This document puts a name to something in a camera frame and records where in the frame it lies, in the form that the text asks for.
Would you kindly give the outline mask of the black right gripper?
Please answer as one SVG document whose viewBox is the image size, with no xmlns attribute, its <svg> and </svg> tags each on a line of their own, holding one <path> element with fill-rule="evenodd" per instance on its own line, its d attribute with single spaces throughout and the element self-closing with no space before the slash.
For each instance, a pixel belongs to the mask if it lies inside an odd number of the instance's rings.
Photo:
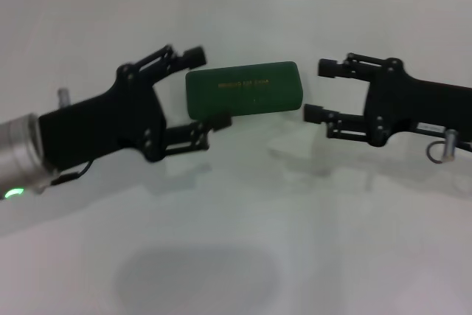
<svg viewBox="0 0 472 315">
<path fill-rule="evenodd" d="M 328 139 L 384 146 L 400 132 L 419 123 L 442 126 L 471 141 L 471 89 L 418 80 L 408 75 L 399 59 L 380 59 L 350 52 L 341 61 L 322 58 L 318 76 L 369 81 L 364 115 L 342 114 L 305 104 L 305 122 L 326 125 Z"/>
</svg>

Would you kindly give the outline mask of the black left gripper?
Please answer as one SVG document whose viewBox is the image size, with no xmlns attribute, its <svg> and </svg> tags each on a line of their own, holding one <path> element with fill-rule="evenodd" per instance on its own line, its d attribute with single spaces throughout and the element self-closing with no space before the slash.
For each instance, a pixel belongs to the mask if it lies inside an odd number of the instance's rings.
<svg viewBox="0 0 472 315">
<path fill-rule="evenodd" d="M 178 54 L 166 45 L 121 66 L 105 93 L 39 117 L 49 163 L 86 163 L 132 148 L 148 162 L 164 158 L 166 120 L 153 85 L 207 64 L 202 46 Z"/>
</svg>

